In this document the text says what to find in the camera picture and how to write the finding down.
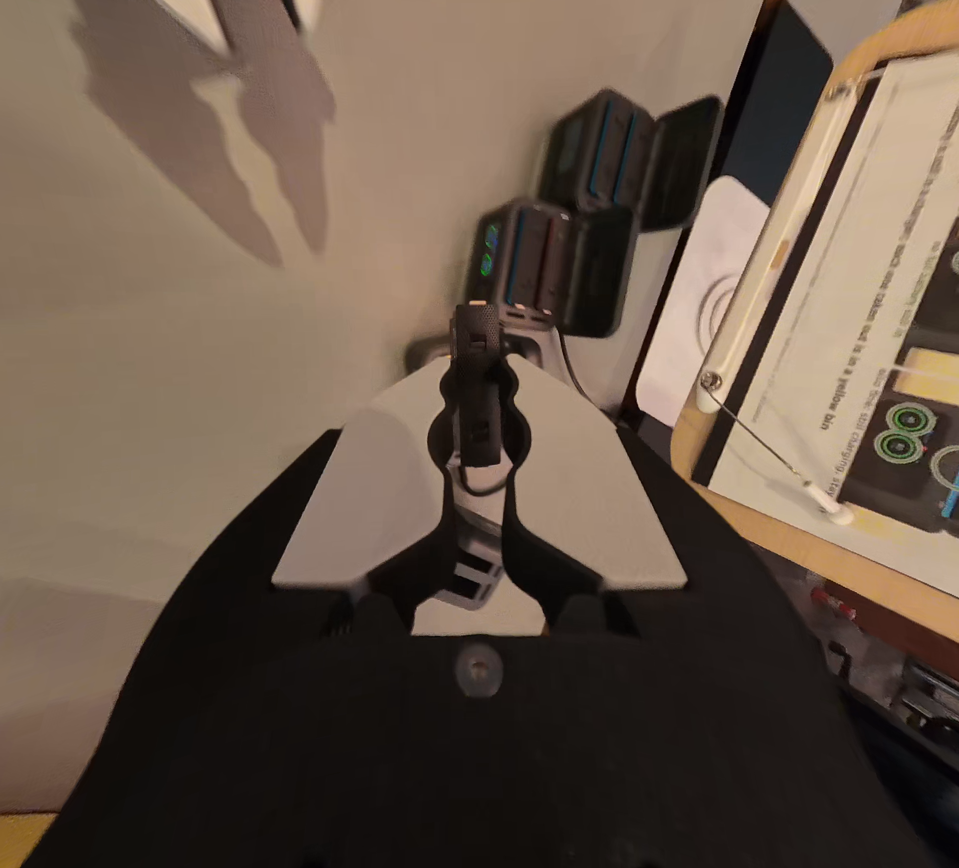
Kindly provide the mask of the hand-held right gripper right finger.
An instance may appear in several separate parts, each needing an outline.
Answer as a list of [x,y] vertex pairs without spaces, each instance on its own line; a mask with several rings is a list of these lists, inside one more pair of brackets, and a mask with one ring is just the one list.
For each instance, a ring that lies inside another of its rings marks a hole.
[[521,534],[612,591],[674,590],[688,576],[614,423],[557,377],[508,359],[515,379],[511,494]]

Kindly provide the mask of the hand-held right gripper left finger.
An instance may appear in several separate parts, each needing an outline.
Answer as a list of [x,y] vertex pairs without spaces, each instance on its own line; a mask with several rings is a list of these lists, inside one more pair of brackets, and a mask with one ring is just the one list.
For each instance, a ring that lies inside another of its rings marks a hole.
[[452,418],[436,359],[342,428],[272,576],[278,588],[358,590],[448,519]]

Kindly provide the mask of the black battery orange stripe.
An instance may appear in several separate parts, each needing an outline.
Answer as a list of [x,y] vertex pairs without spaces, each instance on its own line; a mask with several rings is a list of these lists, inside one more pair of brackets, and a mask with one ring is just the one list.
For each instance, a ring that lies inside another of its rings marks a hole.
[[566,211],[547,223],[535,308],[549,326],[560,323],[567,306],[580,229],[580,220]]
[[465,467],[498,464],[501,411],[499,320],[495,306],[457,306],[451,321],[454,439]]

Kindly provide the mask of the black battery blue stripe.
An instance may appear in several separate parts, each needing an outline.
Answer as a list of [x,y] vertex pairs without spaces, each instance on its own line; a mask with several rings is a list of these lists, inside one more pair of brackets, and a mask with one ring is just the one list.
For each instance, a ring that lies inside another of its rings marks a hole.
[[519,212],[506,287],[506,302],[513,308],[534,306],[548,223],[548,216],[540,208],[524,207]]
[[593,97],[585,114],[577,204],[592,212],[613,202],[631,111],[613,90]]

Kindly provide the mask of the white base mat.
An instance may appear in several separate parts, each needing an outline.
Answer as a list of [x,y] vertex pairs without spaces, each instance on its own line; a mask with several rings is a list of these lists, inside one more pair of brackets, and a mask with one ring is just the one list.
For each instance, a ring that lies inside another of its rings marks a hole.
[[636,385],[639,409],[669,429],[704,361],[690,328],[696,268],[707,260],[750,258],[769,210],[731,177],[715,179],[703,196]]

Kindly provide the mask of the white clip bar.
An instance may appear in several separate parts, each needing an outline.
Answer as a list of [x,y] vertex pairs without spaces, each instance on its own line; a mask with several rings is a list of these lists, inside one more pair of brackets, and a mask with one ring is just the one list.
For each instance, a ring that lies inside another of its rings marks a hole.
[[740,276],[725,316],[700,369],[694,402],[704,415],[717,414],[772,298],[786,259],[829,172],[834,155],[875,68],[826,88],[770,209],[758,242]]

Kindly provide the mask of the wooden instruction board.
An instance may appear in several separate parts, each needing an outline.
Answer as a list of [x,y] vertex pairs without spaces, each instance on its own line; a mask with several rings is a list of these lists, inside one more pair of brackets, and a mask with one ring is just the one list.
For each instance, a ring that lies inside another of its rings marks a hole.
[[672,465],[748,540],[957,642],[958,1],[897,18],[720,411]]

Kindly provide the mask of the dark flat mat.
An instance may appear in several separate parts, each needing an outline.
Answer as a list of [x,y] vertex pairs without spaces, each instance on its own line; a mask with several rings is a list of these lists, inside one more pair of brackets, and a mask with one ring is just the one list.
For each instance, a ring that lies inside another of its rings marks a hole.
[[781,0],[746,47],[718,135],[713,179],[737,179],[771,206],[832,72],[829,51]]

